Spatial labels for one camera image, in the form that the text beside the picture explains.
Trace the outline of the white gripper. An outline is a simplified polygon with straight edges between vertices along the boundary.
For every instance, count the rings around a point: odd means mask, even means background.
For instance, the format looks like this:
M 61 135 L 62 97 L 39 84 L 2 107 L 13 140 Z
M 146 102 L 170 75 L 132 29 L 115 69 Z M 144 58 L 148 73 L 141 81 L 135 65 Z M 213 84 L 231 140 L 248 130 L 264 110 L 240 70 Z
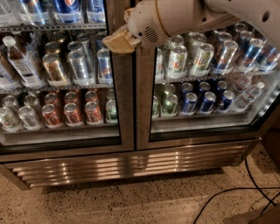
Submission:
M 102 43 L 112 53 L 133 53 L 140 43 L 146 48 L 165 44 L 171 39 L 163 21 L 169 9 L 170 0 L 142 0 L 133 8 L 127 25 L 106 36 Z

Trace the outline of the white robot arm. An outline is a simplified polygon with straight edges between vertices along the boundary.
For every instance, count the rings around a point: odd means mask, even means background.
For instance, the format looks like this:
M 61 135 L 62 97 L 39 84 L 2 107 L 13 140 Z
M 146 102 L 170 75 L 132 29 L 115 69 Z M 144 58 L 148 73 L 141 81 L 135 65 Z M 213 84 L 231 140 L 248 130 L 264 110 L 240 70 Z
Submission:
M 154 48 L 186 32 L 206 32 L 245 21 L 280 49 L 280 0 L 142 0 L 124 12 L 125 25 L 103 43 L 113 53 Z

